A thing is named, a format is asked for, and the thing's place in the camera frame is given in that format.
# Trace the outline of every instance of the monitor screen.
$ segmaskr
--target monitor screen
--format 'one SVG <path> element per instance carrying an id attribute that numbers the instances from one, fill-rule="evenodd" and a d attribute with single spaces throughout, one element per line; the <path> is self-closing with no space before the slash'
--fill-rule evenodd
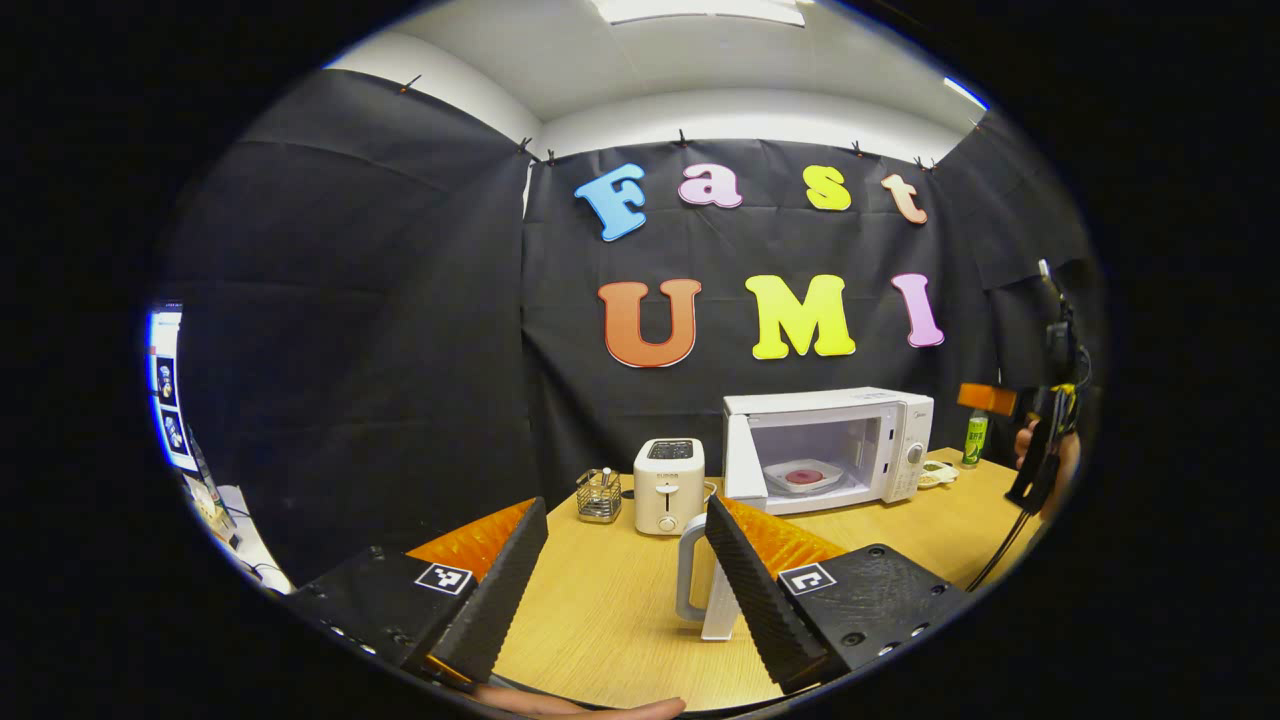
<path id="1" fill-rule="evenodd" d="M 147 375 L 160 445 L 166 450 L 169 462 L 198 474 L 178 396 L 178 327 L 182 323 L 182 304 L 157 304 L 152 307 L 148 322 Z"/>

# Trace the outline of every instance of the blue letter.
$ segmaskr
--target blue letter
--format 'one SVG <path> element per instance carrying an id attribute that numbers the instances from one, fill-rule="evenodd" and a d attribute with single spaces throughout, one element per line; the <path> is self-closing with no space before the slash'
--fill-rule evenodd
<path id="1" fill-rule="evenodd" d="M 644 213 L 634 213 L 627 208 L 627 202 L 636 208 L 644 205 L 644 191 L 631 182 L 643 177 L 644 168 L 627 163 L 573 191 L 573 197 L 586 197 L 591 209 L 600 217 L 600 222 L 604 223 L 600 240 L 604 242 L 613 242 L 644 224 Z M 613 190 L 616 182 L 618 188 Z"/>

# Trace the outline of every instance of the human hand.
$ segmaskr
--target human hand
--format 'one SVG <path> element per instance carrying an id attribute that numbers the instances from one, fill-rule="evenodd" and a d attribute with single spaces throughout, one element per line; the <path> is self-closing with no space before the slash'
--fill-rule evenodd
<path id="1" fill-rule="evenodd" d="M 685 701 L 678 697 L 650 702 L 630 710 L 595 711 L 585 710 L 558 697 L 494 685 L 476 685 L 471 697 L 488 706 L 516 712 L 532 720 L 672 720 L 685 711 Z"/>
<path id="2" fill-rule="evenodd" d="M 1032 432 L 1036 430 L 1038 423 L 1039 420 L 1033 420 L 1030 425 L 1018 430 L 1018 437 L 1014 438 L 1014 452 L 1018 454 L 1018 462 L 1014 466 L 1019 470 L 1023 469 L 1023 460 L 1027 457 L 1027 450 L 1032 445 Z M 1080 438 L 1075 433 L 1062 436 L 1059 439 L 1057 457 L 1057 478 L 1053 483 L 1053 489 L 1050 491 L 1048 497 L 1044 498 L 1044 505 L 1041 507 L 1041 520 L 1050 519 L 1057 511 L 1062 493 L 1066 492 L 1066 486 L 1070 484 L 1075 477 L 1076 468 L 1080 465 Z"/>

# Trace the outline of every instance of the white ceiling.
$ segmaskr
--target white ceiling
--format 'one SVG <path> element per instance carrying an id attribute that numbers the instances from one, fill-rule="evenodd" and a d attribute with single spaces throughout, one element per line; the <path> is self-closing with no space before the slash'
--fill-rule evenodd
<path id="1" fill-rule="evenodd" d="M 632 97 L 710 88 L 851 97 L 968 133 L 982 109 L 896 37 L 822 3 L 804 28 L 730 17 L 611 26 L 589 0 L 453 0 L 387 29 L 476 68 L 538 119 Z"/>

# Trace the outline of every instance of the green can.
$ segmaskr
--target green can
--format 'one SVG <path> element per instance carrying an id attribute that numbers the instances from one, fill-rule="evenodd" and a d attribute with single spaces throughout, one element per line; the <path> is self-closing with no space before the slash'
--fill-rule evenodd
<path id="1" fill-rule="evenodd" d="M 964 468 L 978 466 L 982 457 L 982 448 L 987 445 L 987 414 L 974 410 L 969 416 L 969 432 L 964 436 L 964 457 L 960 465 Z"/>

